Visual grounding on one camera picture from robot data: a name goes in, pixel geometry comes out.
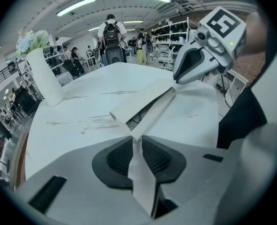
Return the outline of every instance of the ceiling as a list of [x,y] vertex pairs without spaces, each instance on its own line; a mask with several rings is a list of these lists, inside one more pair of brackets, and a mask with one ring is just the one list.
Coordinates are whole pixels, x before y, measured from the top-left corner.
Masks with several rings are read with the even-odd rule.
[[147,28],[165,18],[175,16],[176,8],[182,13],[213,9],[219,5],[238,11],[254,11],[255,0],[172,0],[172,8],[164,13],[165,4],[157,0],[96,0],[74,10],[74,15],[56,15],[68,6],[81,0],[17,0],[0,24],[0,54],[12,51],[18,38],[17,30],[46,29],[55,36],[77,37],[87,29],[99,26],[106,15],[112,13],[116,20],[143,20],[143,24],[125,25],[126,29]]

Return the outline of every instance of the white shirt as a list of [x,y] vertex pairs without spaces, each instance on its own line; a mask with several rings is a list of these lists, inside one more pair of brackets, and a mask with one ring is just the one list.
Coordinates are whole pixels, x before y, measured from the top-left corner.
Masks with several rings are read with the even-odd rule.
[[67,59],[71,59],[72,51],[67,49],[67,51],[65,52],[65,55],[66,55]]
[[[109,19],[107,22],[108,22],[108,23],[111,23],[111,24],[114,24],[114,23],[115,23],[115,20]],[[126,31],[126,29],[125,29],[125,27],[124,27],[124,25],[123,25],[122,23],[117,22],[116,25],[117,25],[117,26],[119,27],[119,29],[120,29],[120,34],[127,33],[127,31]],[[102,24],[100,25],[99,31],[98,31],[98,33],[97,33],[97,36],[98,36],[98,37],[102,37],[102,36],[103,36],[103,32],[104,32],[105,27],[106,27],[106,23],[102,23]]]

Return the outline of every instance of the black chair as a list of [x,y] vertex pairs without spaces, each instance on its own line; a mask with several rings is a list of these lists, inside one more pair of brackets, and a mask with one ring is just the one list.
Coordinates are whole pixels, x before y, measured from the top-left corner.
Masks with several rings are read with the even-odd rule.
[[73,77],[79,75],[79,71],[74,67],[72,61],[70,59],[66,59],[63,61],[64,64],[62,65]]

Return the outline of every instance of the blue hydrangea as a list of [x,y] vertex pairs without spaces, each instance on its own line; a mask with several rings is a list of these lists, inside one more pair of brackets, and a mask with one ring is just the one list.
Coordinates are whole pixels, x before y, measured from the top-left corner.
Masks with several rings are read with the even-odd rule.
[[18,51],[21,53],[24,53],[25,51],[27,51],[34,37],[35,37],[35,34],[31,34],[24,37],[23,39],[18,39],[18,42],[17,42]]

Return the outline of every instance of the white table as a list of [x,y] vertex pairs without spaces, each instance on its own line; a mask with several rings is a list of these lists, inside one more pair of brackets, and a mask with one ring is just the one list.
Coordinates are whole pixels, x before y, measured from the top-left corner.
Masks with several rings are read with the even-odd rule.
[[[43,101],[31,125],[25,159],[26,179],[61,155],[109,139],[127,136],[109,111],[123,99],[172,72],[115,63],[63,87],[65,99],[55,107]],[[177,93],[147,135],[179,143],[216,147],[218,111],[215,89],[203,82],[175,84]]]
[[60,82],[60,84],[63,84],[63,86],[74,80],[73,76],[69,72],[60,74],[56,78]]

